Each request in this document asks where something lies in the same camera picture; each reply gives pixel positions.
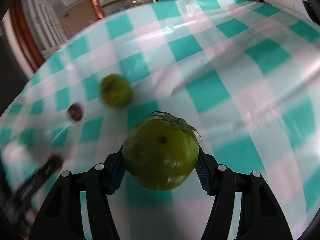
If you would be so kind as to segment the teal pink checkered tablecloth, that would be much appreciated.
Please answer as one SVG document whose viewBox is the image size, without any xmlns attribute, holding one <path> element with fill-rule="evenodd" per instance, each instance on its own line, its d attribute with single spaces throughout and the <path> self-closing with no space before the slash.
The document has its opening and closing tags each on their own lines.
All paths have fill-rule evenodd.
<svg viewBox="0 0 320 240">
<path fill-rule="evenodd" d="M 122 108 L 100 83 L 122 76 Z M 83 118 L 67 113 L 79 103 Z M 52 153 L 89 170 L 153 111 L 195 127 L 206 153 L 235 172 L 259 171 L 294 239 L 319 209 L 319 26 L 246 0 L 143 5 L 90 25 L 53 54 L 1 116 L 1 160 L 12 190 Z"/>
</svg>

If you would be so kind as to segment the wooden glass cabinet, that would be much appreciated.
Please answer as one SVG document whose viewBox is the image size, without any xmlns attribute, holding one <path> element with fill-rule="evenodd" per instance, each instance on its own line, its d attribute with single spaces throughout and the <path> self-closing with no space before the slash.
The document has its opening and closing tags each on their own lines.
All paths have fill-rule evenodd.
<svg viewBox="0 0 320 240">
<path fill-rule="evenodd" d="M 3 17 L 18 66 L 31 77 L 73 36 L 108 15 L 152 0 L 14 0 Z"/>
</svg>

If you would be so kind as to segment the smooth green tomato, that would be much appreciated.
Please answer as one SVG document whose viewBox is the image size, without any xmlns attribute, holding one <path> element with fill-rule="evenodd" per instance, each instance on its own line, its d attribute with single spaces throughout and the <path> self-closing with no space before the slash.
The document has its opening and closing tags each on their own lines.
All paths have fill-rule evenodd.
<svg viewBox="0 0 320 240">
<path fill-rule="evenodd" d="M 113 108 L 125 107 L 132 99 L 129 83 L 118 74 L 110 74 L 102 79 L 100 94 L 103 103 Z"/>
</svg>

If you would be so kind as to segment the dark purple passion fruit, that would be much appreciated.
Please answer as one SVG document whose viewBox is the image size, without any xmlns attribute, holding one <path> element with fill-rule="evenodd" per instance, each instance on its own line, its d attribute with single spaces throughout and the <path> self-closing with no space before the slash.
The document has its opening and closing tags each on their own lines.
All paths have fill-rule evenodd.
<svg viewBox="0 0 320 240">
<path fill-rule="evenodd" d="M 82 120 L 84 114 L 79 103 L 73 103 L 67 110 L 68 116 L 72 121 L 79 122 Z"/>
</svg>

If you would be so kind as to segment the green tomato with stem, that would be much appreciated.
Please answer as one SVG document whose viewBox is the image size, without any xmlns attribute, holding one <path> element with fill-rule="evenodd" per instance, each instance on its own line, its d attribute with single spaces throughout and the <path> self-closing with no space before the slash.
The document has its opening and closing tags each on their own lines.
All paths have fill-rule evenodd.
<svg viewBox="0 0 320 240">
<path fill-rule="evenodd" d="M 199 157 L 199 132 L 183 118 L 154 111 L 128 133 L 122 148 L 126 169 L 144 188 L 182 185 Z"/>
</svg>

